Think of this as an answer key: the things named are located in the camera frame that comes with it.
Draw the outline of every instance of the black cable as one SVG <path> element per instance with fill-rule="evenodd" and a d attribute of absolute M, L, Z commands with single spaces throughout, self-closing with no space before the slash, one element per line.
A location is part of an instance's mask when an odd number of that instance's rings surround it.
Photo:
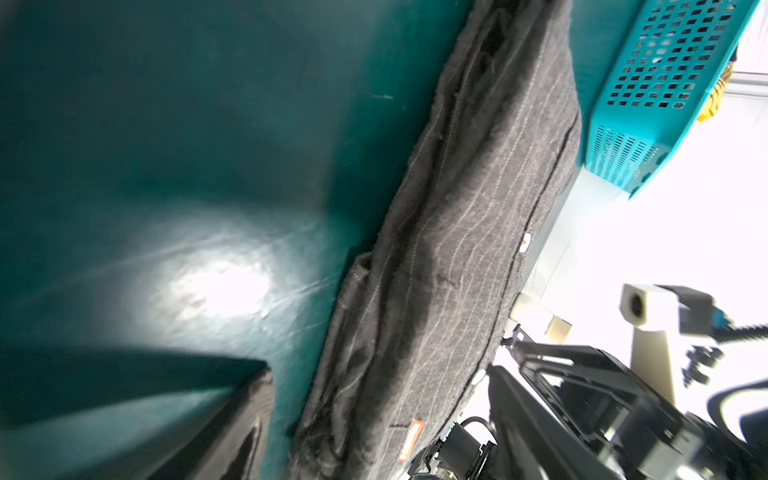
<path fill-rule="evenodd" d="M 752 325 L 742 326 L 739 328 L 727 327 L 724 329 L 716 329 L 713 332 L 712 337 L 718 343 L 768 339 L 768 325 Z"/>
<path fill-rule="evenodd" d="M 482 417 L 469 417 L 468 419 L 465 419 L 464 422 L 459 423 L 459 425 L 461 425 L 462 427 L 466 427 L 470 423 L 482 424 L 491 433 L 491 436 L 496 442 L 496 445 L 498 445 L 498 440 L 496 439 L 496 429 L 493 428 L 493 425 L 491 425 L 491 423 L 488 420 Z"/>

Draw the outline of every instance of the teal wall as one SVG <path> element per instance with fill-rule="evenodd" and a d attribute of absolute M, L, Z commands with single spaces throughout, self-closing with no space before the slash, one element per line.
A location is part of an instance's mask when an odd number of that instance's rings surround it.
<path fill-rule="evenodd" d="M 256 360 L 277 383 L 263 478 L 280 477 L 345 265 L 468 4 L 17 5 L 0 30 L 0 477 L 149 471 Z"/>

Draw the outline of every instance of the yellow object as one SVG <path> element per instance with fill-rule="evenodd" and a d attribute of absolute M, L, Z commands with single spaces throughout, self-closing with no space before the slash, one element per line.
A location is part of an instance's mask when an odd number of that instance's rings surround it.
<path fill-rule="evenodd" d="M 558 345 L 565 343 L 566 337 L 571 332 L 572 325 L 559 316 L 552 317 L 552 321 L 547 328 L 547 338 Z"/>
<path fill-rule="evenodd" d="M 718 110 L 720 110 L 720 102 L 725 95 L 725 87 L 728 85 L 731 75 L 733 74 L 733 62 L 729 61 L 728 65 L 723 70 L 723 74 L 720 79 L 717 80 L 715 88 L 710 92 L 710 96 L 707 99 L 707 103 L 704 104 L 701 112 L 699 113 L 699 122 L 707 121 L 714 117 Z"/>

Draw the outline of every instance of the teal plastic basket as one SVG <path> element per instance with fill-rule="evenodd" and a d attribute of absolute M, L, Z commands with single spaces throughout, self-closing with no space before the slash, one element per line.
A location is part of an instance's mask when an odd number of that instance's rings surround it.
<path fill-rule="evenodd" d="M 647 0 L 592 112 L 586 168 L 635 195 L 674 153 L 759 0 Z"/>

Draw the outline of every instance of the gray striped fabric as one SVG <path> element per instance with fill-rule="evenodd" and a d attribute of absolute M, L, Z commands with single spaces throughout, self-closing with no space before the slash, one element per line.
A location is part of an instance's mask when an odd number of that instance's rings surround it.
<path fill-rule="evenodd" d="M 574 173 L 570 0 L 477 0 L 372 252 L 347 274 L 288 478 L 390 478 L 412 422 L 435 438 L 492 359 Z"/>

